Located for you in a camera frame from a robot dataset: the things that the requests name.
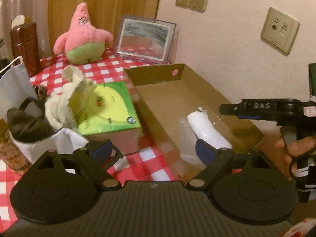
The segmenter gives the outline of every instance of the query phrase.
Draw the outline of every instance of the patrick star plush toy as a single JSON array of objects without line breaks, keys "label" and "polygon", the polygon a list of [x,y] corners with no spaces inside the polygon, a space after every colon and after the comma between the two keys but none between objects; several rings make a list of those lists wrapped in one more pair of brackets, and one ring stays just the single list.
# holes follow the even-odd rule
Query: patrick star plush toy
[{"label": "patrick star plush toy", "polygon": [[106,41],[112,42],[113,35],[91,25],[87,4],[83,2],[72,16],[69,31],[56,40],[54,53],[64,50],[70,63],[86,64],[101,59]]}]

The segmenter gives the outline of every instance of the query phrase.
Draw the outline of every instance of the photo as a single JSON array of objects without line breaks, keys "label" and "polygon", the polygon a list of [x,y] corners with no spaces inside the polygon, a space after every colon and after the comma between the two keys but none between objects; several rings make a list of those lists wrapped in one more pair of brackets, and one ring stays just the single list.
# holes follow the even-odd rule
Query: photo
[{"label": "photo", "polygon": [[170,26],[125,19],[122,33],[118,53],[164,61]]}]

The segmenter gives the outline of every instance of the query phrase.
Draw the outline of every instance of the white rolled item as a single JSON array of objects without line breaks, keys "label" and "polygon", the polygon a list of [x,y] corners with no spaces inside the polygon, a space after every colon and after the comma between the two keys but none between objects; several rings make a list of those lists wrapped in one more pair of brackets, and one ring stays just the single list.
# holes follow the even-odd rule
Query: white rolled item
[{"label": "white rolled item", "polygon": [[207,118],[207,115],[200,111],[195,111],[187,116],[189,125],[192,127],[199,139],[206,141],[214,148],[229,148],[233,146],[214,128]]}]

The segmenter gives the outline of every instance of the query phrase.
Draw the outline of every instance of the black bag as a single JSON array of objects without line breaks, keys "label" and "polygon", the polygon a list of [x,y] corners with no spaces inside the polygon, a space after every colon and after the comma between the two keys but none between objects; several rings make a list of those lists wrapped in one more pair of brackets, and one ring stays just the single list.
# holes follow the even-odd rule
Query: black bag
[{"label": "black bag", "polygon": [[[24,112],[31,102],[34,102],[41,109],[42,115],[40,117],[37,118]],[[44,102],[33,97],[25,99],[19,109],[10,108],[7,111],[7,119],[13,138],[20,142],[37,142],[55,133],[53,127],[46,121]]]}]

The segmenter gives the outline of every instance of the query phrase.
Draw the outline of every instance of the curtain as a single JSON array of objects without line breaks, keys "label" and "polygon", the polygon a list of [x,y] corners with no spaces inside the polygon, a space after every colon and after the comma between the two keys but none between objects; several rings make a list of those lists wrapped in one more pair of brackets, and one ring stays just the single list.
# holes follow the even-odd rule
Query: curtain
[{"label": "curtain", "polygon": [[23,14],[36,22],[40,58],[51,55],[48,35],[48,0],[0,0],[0,37],[12,56],[10,29],[11,21]]}]

